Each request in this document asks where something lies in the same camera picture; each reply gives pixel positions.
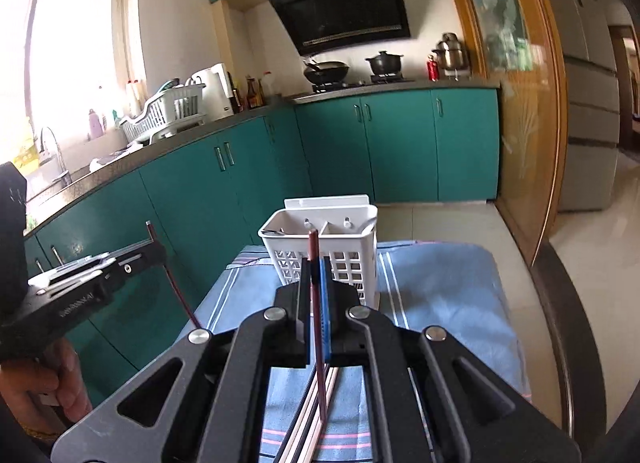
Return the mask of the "person's left hand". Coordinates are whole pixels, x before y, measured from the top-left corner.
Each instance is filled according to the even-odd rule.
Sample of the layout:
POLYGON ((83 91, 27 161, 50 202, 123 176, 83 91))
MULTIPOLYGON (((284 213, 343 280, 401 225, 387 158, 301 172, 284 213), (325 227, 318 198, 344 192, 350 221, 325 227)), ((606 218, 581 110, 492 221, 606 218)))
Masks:
POLYGON ((50 369, 34 359, 11 360, 1 365, 1 396, 21 427, 37 439, 52 440, 66 430, 64 422, 40 395, 52 395, 70 423, 92 411, 81 374, 78 354, 67 339, 50 346, 58 367, 50 369))

